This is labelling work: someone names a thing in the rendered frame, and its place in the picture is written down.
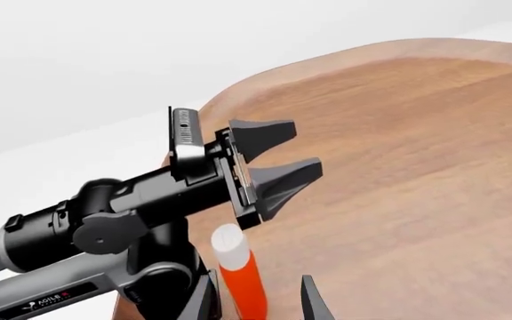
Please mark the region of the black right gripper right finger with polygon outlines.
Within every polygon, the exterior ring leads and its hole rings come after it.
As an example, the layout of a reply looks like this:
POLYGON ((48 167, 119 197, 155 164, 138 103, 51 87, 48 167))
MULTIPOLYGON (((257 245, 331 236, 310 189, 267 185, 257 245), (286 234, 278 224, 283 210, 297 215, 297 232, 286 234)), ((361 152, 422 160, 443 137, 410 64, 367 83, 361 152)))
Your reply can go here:
POLYGON ((303 320, 335 320, 311 275, 301 277, 300 300, 303 320))

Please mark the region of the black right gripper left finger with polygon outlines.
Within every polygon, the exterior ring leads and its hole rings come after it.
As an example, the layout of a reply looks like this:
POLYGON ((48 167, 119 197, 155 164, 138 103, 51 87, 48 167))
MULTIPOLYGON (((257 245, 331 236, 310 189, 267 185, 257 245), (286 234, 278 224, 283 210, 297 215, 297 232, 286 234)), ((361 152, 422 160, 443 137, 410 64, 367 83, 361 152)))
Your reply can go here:
POLYGON ((195 320, 221 320, 218 274, 214 268, 200 276, 196 291, 195 320))

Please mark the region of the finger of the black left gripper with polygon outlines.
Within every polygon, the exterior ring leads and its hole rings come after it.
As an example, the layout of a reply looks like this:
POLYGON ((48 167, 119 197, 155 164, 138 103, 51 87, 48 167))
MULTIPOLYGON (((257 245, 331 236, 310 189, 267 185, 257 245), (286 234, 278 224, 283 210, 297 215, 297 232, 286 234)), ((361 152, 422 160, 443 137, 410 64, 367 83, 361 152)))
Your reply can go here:
POLYGON ((278 167, 253 168, 248 173, 256 196, 255 208, 264 221, 272 220, 302 189, 323 176, 318 157, 278 167))
POLYGON ((248 122, 232 119, 228 123, 236 149, 247 164, 297 135, 293 120, 248 122))

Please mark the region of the red ketchup bottle white cap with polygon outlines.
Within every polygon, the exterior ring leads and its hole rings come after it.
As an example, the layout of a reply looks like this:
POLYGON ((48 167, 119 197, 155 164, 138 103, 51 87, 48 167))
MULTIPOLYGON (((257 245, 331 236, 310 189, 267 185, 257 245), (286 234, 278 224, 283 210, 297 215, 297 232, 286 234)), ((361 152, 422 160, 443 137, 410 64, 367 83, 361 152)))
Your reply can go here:
POLYGON ((255 255, 242 229, 233 223, 219 226, 212 233, 211 245, 240 319, 266 320, 266 293, 255 255))

